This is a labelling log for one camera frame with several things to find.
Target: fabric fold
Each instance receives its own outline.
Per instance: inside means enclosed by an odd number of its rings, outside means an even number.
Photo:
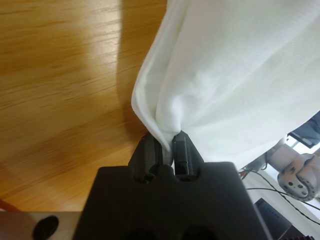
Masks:
[[[172,0],[131,103],[166,151],[243,167],[320,110],[320,1]]]

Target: black screw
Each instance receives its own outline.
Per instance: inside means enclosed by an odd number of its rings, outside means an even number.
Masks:
[[[34,227],[32,237],[34,240],[47,240],[57,230],[59,220],[56,216],[48,216],[41,219]]]

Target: white cloth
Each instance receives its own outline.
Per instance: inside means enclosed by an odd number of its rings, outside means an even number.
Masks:
[[[131,103],[167,151],[245,166],[320,110],[320,1],[172,0]]]

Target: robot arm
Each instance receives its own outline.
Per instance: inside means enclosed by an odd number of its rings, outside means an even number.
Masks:
[[[320,157],[299,154],[286,144],[267,152],[267,162],[278,172],[278,183],[291,197],[307,202],[320,195]]]

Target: wooden surface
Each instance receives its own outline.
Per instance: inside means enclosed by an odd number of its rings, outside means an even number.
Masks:
[[[165,0],[0,1],[0,200],[81,211],[146,129],[130,100]]]

